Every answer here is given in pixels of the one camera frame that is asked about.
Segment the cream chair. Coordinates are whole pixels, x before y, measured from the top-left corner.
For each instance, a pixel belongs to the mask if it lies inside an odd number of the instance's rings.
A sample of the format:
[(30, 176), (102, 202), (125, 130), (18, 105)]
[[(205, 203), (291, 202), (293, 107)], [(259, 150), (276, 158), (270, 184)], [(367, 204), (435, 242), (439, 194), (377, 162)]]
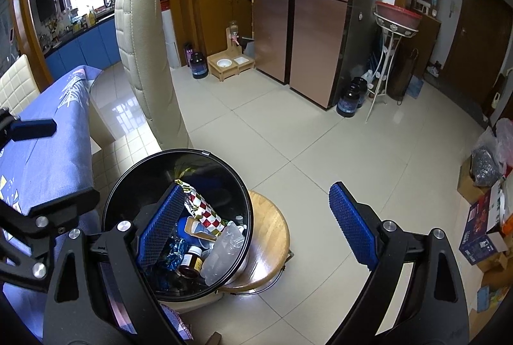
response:
[(29, 59), (22, 54), (5, 72), (0, 82), (0, 105), (19, 115), (40, 94)]
[(116, 42), (131, 90), (163, 150), (190, 148), (171, 77), (159, 0), (116, 0)]

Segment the wooden pet feeder stand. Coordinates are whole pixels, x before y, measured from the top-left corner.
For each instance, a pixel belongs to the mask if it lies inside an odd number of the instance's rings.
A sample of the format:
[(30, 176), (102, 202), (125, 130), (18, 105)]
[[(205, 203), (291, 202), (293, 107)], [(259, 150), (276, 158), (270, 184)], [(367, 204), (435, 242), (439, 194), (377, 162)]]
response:
[(255, 60), (243, 53), (243, 39), (235, 21), (226, 28), (226, 49), (207, 57), (209, 73), (223, 82), (255, 67)]

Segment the dark jar near feeder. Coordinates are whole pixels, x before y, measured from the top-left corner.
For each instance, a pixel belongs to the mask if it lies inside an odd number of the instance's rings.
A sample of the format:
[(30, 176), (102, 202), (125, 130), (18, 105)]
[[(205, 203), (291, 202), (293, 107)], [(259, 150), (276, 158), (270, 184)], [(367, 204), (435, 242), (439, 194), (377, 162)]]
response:
[(201, 52), (194, 52), (189, 60), (191, 73), (194, 79), (203, 79), (209, 74), (206, 58)]

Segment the black round trash bin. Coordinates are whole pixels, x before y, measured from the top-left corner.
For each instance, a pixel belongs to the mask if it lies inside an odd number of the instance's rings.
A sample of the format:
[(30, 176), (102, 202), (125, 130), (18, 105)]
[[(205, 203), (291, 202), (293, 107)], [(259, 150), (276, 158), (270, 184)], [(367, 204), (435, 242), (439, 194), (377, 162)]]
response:
[(249, 192), (219, 157), (173, 149), (131, 166), (114, 185), (103, 230), (132, 224), (130, 247), (162, 302), (215, 294), (245, 269), (253, 235)]

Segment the clear plastic packaging strip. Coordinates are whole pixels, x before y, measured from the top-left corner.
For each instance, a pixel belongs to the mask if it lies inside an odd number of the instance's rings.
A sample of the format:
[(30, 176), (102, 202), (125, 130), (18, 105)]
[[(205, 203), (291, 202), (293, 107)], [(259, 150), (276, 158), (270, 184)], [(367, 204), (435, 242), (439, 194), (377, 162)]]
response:
[(218, 282), (237, 260), (245, 237), (238, 226), (229, 222), (205, 258), (200, 275), (207, 286)]

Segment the white plastic lid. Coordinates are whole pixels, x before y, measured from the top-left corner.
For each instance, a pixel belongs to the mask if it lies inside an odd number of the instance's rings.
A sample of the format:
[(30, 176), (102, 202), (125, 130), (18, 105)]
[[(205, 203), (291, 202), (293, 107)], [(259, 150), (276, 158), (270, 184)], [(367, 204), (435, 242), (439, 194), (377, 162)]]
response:
[(216, 242), (216, 237), (193, 217), (182, 217), (177, 221), (177, 234), (189, 245), (208, 250)]

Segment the round wooden stool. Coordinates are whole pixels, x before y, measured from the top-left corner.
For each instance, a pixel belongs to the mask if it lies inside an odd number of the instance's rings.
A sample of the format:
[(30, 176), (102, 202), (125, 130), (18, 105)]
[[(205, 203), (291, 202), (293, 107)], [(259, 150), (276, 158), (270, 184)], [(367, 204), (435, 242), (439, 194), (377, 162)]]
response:
[(270, 289), (294, 254), (284, 215), (268, 198), (250, 191), (254, 225), (246, 266), (220, 290), (232, 295), (255, 295)]

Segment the cream chair far middle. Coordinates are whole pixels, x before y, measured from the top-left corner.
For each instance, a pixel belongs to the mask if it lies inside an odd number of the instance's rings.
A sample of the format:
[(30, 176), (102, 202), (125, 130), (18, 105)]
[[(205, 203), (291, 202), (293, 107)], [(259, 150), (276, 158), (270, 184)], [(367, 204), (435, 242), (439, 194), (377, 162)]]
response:
[(0, 82), (0, 105), (19, 115), (40, 94), (29, 59), (22, 54), (5, 72)]

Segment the silver pill blister pack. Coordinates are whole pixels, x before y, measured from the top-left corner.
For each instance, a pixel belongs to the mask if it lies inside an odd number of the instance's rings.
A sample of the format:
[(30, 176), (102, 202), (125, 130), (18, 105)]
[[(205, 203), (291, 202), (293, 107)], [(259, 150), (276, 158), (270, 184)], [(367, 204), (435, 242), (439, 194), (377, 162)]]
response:
[(164, 267), (168, 271), (177, 270), (183, 262), (185, 253), (188, 251), (189, 244), (181, 237), (171, 238), (164, 247)]

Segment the red yellow snack wrapper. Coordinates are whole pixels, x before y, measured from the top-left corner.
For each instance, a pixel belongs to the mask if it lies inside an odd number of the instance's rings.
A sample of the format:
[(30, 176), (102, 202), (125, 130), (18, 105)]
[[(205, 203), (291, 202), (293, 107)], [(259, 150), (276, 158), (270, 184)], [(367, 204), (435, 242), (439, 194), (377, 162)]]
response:
[(176, 179), (175, 183), (183, 190), (184, 206), (188, 213), (202, 224), (212, 236), (219, 236), (226, 226), (225, 221), (221, 219), (193, 186), (180, 179)]

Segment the white metal plant stand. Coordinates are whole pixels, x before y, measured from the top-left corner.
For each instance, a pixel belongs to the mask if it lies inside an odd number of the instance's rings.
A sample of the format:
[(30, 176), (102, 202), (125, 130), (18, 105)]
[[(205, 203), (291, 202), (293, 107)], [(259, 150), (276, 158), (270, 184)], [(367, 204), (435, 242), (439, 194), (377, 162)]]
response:
[(380, 59), (377, 63), (376, 70), (371, 76), (370, 84), (368, 85), (371, 105), (365, 121), (370, 119), (376, 102), (387, 94), (389, 77), (399, 43), (403, 38), (410, 39), (418, 32), (418, 28), (406, 28), (378, 15), (376, 3), (373, 7), (373, 15), (375, 16), (376, 24), (382, 29), (383, 43)]

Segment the blue cardboard box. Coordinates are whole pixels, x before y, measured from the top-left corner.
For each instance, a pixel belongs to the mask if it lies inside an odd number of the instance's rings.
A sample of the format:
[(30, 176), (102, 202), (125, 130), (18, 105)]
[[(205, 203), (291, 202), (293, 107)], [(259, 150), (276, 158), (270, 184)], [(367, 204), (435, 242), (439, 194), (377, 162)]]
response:
[(459, 251), (470, 265), (508, 249), (500, 229), (501, 201), (501, 194), (489, 190), (469, 208)]

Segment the red basin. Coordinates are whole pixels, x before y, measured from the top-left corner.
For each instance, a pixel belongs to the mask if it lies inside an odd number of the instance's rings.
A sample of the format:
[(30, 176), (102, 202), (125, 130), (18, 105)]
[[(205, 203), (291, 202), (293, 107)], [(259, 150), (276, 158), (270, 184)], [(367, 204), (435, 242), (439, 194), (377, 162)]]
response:
[(382, 1), (376, 2), (376, 11), (384, 19), (410, 29), (417, 29), (422, 19), (419, 13)]

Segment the cream chair right side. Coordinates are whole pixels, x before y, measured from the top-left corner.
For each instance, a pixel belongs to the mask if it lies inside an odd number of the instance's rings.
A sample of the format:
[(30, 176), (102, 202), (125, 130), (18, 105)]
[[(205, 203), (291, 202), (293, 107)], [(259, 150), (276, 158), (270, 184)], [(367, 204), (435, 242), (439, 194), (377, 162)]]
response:
[(190, 148), (171, 77), (159, 0), (116, 0), (116, 42), (131, 90), (163, 150)]

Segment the brown medicine bottle white cap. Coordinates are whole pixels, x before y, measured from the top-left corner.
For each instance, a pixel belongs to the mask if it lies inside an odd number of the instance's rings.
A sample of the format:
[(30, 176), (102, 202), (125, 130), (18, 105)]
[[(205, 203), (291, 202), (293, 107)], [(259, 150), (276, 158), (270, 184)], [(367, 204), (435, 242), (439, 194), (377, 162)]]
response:
[(200, 247), (191, 246), (177, 268), (178, 273), (188, 278), (199, 277), (203, 267), (202, 254), (203, 250)]

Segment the copper refrigerator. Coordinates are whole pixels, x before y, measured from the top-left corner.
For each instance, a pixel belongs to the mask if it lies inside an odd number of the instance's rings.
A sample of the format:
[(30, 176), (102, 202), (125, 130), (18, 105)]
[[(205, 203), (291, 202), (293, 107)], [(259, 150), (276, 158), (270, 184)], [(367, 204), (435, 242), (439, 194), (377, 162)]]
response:
[(253, 0), (256, 67), (332, 106), (349, 0)]

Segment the blue patterned tablecloth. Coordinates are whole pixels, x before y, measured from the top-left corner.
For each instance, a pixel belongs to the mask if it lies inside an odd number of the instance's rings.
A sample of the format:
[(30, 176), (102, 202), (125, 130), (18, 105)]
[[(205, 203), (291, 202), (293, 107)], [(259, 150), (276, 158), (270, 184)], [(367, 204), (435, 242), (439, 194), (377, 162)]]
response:
[[(52, 119), (52, 137), (9, 142), (1, 150), (1, 200), (28, 215), (31, 208), (93, 186), (89, 90), (99, 68), (78, 66), (24, 108), (21, 120)], [(4, 293), (27, 329), (44, 339), (46, 294), (4, 283)]]

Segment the white appliance red lid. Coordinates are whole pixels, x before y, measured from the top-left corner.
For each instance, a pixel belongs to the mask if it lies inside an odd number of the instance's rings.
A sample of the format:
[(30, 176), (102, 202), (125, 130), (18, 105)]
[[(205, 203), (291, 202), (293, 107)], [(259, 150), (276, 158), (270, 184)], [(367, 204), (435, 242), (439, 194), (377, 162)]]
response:
[(171, 68), (179, 68), (182, 67), (182, 63), (177, 49), (177, 39), (172, 21), (171, 11), (166, 7), (164, 2), (162, 2), (161, 8), (167, 59)]

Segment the blue kitchen counter cabinet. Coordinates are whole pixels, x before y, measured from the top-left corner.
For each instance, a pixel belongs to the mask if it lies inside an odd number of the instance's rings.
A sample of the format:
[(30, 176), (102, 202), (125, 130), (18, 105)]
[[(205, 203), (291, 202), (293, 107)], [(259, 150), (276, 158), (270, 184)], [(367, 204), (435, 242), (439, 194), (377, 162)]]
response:
[(91, 28), (73, 34), (44, 55), (50, 77), (57, 80), (75, 67), (87, 65), (105, 70), (121, 61), (114, 15), (102, 19)]

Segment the dark jar by refrigerator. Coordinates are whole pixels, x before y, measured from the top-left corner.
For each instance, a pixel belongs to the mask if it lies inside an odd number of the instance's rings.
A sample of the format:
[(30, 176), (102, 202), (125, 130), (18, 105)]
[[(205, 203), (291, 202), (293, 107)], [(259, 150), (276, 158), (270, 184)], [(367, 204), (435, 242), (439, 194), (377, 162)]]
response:
[(337, 113), (352, 118), (363, 105), (368, 90), (367, 81), (362, 77), (352, 79), (337, 103)]

